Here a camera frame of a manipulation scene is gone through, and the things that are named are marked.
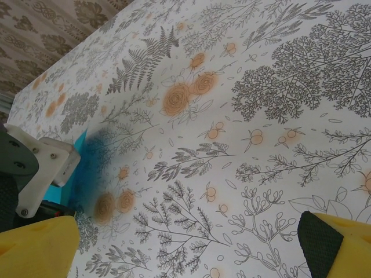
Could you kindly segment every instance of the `printed pattern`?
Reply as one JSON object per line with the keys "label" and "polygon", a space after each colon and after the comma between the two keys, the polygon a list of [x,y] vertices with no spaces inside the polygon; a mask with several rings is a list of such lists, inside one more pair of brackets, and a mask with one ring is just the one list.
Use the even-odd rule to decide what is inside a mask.
{"label": "printed pattern", "polygon": [[361,0],[137,0],[41,74],[9,122],[88,130],[69,277],[310,277],[300,213],[371,223],[370,22]]}
{"label": "printed pattern", "polygon": [[132,0],[0,2],[0,92],[15,95]]}

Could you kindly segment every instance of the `metal screw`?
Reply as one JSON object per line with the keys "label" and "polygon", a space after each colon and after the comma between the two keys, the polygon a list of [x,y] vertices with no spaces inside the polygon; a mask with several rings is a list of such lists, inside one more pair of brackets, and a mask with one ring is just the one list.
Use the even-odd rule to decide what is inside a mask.
{"label": "metal screw", "polygon": [[13,146],[13,147],[17,147],[17,148],[19,148],[19,144],[17,143],[17,142],[15,142],[15,141],[9,141],[9,143]]}
{"label": "metal screw", "polygon": [[25,169],[25,165],[22,162],[14,161],[14,165],[16,165],[18,168]]}

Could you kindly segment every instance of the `patterned wallpaper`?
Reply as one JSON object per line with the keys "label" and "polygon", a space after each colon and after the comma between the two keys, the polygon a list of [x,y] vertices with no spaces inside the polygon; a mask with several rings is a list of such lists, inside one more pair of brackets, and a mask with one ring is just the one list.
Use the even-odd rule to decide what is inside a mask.
{"label": "patterned wallpaper", "polygon": [[18,93],[131,2],[0,1],[0,93]]}

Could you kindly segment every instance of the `orange berry illustration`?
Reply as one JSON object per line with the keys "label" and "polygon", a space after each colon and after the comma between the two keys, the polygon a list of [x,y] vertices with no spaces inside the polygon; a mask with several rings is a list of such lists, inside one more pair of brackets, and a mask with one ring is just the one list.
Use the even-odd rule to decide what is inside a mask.
{"label": "orange berry illustration", "polygon": [[222,129],[224,124],[222,122],[216,123],[215,127],[216,129]]}
{"label": "orange berry illustration", "polygon": [[235,47],[236,47],[236,45],[234,43],[232,43],[232,42],[227,44],[227,50],[228,51],[232,50]]}
{"label": "orange berry illustration", "polygon": [[210,139],[215,139],[216,137],[218,137],[219,135],[219,132],[217,131],[217,129],[211,129],[208,133],[208,137]]}
{"label": "orange berry illustration", "polygon": [[222,213],[226,213],[226,212],[228,211],[228,207],[227,207],[225,204],[222,204],[222,205],[220,206],[220,211],[221,211]]}
{"label": "orange berry illustration", "polygon": [[215,194],[216,194],[216,190],[215,190],[214,187],[209,187],[208,190],[207,190],[207,193],[208,193],[209,197],[214,197]]}
{"label": "orange berry illustration", "polygon": [[211,278],[219,278],[220,277],[219,270],[217,268],[211,268],[210,277]]}
{"label": "orange berry illustration", "polygon": [[294,131],[294,130],[290,130],[289,132],[288,132],[288,137],[289,138],[294,138],[296,136],[296,131]]}
{"label": "orange berry illustration", "polygon": [[209,195],[207,195],[206,196],[206,199],[208,200],[208,202],[213,202],[213,201],[215,201],[215,196],[209,196]]}
{"label": "orange berry illustration", "polygon": [[260,129],[254,129],[253,132],[251,132],[252,136],[262,136],[263,132]]}
{"label": "orange berry illustration", "polygon": [[279,137],[278,142],[280,142],[280,143],[286,142],[286,137],[284,137],[284,136]]}
{"label": "orange berry illustration", "polygon": [[153,157],[153,153],[152,152],[147,152],[146,157],[147,157],[147,159],[151,159]]}
{"label": "orange berry illustration", "polygon": [[261,142],[263,142],[263,136],[255,135],[255,136],[251,137],[251,144],[259,145]]}

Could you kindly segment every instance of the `black rubber pad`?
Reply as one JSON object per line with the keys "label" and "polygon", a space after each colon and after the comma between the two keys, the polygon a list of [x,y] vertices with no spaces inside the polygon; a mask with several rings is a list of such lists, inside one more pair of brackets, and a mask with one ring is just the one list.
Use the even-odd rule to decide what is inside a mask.
{"label": "black rubber pad", "polygon": [[312,278],[326,278],[344,236],[309,211],[301,215],[297,235]]}

